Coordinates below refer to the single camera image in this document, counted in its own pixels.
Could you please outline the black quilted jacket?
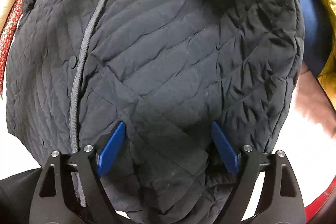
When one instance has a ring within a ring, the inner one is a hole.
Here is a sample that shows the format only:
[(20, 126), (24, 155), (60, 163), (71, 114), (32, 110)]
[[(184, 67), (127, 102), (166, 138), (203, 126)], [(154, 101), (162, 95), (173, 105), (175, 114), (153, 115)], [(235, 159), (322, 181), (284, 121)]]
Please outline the black quilted jacket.
[(210, 137), (270, 153), (302, 64), (298, 0), (23, 0), (7, 128), (44, 164), (126, 124), (103, 178), (139, 223), (213, 223), (235, 179)]

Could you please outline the pink polka dot bedsheet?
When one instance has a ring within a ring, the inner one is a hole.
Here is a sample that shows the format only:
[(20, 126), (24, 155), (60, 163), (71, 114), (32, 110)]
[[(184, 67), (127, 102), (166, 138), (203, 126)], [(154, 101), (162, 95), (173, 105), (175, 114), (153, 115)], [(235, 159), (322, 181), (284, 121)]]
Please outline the pink polka dot bedsheet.
[[(7, 132), (5, 103), (1, 99), (1, 179), (39, 167), (21, 141)], [(280, 149), (295, 172), (309, 223), (335, 223), (335, 111), (305, 63), (273, 151)], [(1, 223), (22, 223), (7, 210), (2, 190)]]

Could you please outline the yellow velvet cloth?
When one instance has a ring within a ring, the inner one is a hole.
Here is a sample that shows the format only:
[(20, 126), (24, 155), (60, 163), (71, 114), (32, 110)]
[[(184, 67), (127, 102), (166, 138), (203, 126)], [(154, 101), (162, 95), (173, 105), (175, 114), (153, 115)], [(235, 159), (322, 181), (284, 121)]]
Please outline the yellow velvet cloth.
[(326, 12), (325, 20), (331, 28), (329, 42), (320, 44), (318, 48), (325, 50), (327, 59), (323, 62), (322, 69), (317, 75), (317, 80), (322, 86), (331, 105), (335, 107), (335, 0), (320, 0)]

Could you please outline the navy blue garment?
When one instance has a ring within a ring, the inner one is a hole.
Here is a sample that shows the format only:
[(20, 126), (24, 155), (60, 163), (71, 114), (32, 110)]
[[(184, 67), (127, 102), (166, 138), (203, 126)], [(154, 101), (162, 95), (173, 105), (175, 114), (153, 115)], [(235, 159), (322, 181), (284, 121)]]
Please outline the navy blue garment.
[(327, 26), (326, 12), (320, 0), (299, 0), (305, 26), (303, 61), (317, 77), (322, 69), (323, 62), (327, 59), (325, 50), (318, 46), (329, 42), (331, 28)]

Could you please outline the red patterned cloth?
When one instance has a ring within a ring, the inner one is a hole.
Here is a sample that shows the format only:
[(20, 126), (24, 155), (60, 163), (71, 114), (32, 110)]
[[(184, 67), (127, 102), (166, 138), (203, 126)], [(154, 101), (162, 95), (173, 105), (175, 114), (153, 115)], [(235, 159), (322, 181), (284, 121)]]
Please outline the red patterned cloth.
[(3, 83), (7, 57), (19, 19), (22, 15), (22, 2), (23, 0), (16, 0), (14, 2), (1, 32), (1, 98), (3, 94)]

